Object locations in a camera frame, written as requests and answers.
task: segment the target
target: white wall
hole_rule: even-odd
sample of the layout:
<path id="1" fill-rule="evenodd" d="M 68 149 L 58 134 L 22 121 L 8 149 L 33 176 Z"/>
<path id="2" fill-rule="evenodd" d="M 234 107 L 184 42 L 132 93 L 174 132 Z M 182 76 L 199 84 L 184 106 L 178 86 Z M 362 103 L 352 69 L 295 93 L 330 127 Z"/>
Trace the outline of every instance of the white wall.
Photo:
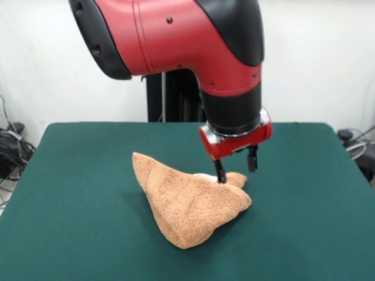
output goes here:
<path id="1" fill-rule="evenodd" d="M 52 122 L 147 121 L 145 82 L 101 72 L 68 0 L 0 1 L 0 92 L 34 143 Z"/>
<path id="2" fill-rule="evenodd" d="M 260 2 L 273 121 L 375 123 L 375 1 Z M 101 73 L 67 0 L 0 1 L 0 92 L 34 143 L 51 122 L 147 119 L 145 84 Z"/>

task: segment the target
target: red robot arm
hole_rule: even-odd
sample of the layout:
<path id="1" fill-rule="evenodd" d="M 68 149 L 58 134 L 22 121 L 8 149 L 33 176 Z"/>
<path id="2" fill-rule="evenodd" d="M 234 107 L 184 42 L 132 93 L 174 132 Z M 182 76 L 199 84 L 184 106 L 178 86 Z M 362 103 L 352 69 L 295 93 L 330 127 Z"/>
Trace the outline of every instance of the red robot arm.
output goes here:
<path id="1" fill-rule="evenodd" d="M 246 147 L 256 160 L 256 145 L 271 136 L 268 114 L 261 114 L 264 47 L 256 0 L 70 0 L 70 6 L 109 77 L 178 68 L 196 74 L 207 116 L 200 136 L 217 169 L 217 161 Z"/>

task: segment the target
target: green table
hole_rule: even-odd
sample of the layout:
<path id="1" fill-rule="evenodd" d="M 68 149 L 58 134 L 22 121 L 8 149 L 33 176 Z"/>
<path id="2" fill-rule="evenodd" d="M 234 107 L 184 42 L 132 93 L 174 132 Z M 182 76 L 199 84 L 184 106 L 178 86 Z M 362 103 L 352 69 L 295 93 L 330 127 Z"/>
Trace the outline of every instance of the green table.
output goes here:
<path id="1" fill-rule="evenodd" d="M 253 206 L 183 251 L 159 232 L 133 151 L 213 173 L 197 124 L 48 127 L 0 218 L 0 280 L 375 280 L 375 195 L 330 127 L 275 124 Z M 246 171 L 246 155 L 223 161 Z"/>

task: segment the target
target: folded towel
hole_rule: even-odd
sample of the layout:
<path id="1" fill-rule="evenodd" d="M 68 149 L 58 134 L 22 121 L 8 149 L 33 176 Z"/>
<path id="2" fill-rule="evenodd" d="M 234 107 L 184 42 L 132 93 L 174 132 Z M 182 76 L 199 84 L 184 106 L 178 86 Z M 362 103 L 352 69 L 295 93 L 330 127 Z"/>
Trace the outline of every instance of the folded towel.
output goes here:
<path id="1" fill-rule="evenodd" d="M 251 205 L 251 198 L 241 189 L 247 180 L 242 174 L 227 173 L 227 183 L 221 184 L 202 174 L 179 172 L 139 153 L 132 159 L 161 233 L 181 249 L 203 243 L 216 228 Z"/>

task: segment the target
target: towel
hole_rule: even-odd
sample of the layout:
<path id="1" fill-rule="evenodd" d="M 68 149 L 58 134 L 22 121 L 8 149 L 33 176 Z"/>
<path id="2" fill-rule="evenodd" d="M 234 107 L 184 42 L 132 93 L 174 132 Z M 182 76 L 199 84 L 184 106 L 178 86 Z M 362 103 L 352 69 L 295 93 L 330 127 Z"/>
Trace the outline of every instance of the towel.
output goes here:
<path id="1" fill-rule="evenodd" d="M 133 154 L 132 163 L 161 233 L 178 248 L 203 243 L 216 228 L 251 205 L 251 198 L 242 190 L 247 181 L 242 174 L 227 173 L 227 183 L 221 184 L 139 153 Z"/>

